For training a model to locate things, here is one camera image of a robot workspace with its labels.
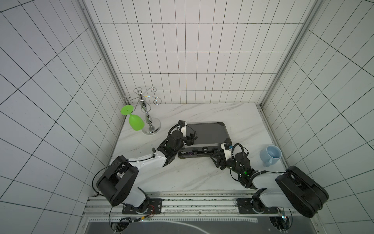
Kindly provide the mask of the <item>black poker set case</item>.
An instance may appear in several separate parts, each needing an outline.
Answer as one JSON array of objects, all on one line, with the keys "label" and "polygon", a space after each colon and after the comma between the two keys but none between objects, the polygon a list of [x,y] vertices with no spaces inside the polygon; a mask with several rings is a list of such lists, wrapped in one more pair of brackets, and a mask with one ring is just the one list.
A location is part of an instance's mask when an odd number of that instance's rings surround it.
[{"label": "black poker set case", "polygon": [[189,123],[186,127],[186,137],[194,139],[191,145],[185,146],[178,153],[181,159],[225,156],[232,141],[223,122]]}]

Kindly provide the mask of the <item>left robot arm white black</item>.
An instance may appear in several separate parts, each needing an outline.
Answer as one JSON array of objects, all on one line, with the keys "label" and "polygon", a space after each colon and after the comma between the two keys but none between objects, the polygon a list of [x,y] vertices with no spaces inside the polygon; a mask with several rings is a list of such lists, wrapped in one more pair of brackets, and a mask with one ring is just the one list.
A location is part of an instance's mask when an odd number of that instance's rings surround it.
[{"label": "left robot arm white black", "polygon": [[103,168],[102,176],[97,180],[97,191],[113,206],[125,207],[144,212],[150,205],[149,196],[136,187],[136,178],[146,172],[162,168],[175,160],[185,145],[193,145],[197,132],[185,121],[179,121],[167,134],[167,137],[152,153],[137,159],[118,156],[111,165]]}]

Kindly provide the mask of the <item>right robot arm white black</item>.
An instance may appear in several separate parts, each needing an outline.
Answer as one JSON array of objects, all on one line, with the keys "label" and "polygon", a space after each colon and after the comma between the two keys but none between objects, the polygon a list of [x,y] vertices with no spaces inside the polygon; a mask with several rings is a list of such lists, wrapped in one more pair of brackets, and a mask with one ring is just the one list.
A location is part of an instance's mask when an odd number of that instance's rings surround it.
[{"label": "right robot arm white black", "polygon": [[295,209],[312,218],[329,199],[328,192],[296,166],[283,172],[254,170],[245,148],[226,143],[213,149],[211,159],[216,168],[228,168],[237,174],[234,180],[246,189],[255,190],[251,198],[239,202],[243,209],[264,214],[276,208]]}]

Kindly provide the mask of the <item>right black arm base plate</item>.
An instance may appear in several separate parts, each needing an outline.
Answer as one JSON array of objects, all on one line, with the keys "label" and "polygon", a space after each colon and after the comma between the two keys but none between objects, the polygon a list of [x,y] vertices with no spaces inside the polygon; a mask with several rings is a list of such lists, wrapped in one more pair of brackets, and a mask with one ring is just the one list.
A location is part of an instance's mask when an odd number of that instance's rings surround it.
[{"label": "right black arm base plate", "polygon": [[269,215],[278,214],[277,207],[265,207],[258,199],[236,199],[240,214]]}]

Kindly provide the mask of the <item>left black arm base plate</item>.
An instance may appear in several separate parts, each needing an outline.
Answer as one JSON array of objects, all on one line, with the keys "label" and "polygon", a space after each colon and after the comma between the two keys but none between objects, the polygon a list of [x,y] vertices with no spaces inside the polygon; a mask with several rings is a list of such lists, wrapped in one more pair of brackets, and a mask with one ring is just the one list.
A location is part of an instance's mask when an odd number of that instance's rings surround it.
[{"label": "left black arm base plate", "polygon": [[162,199],[145,199],[145,201],[139,206],[134,207],[126,204],[122,209],[124,215],[158,215],[161,214]]}]

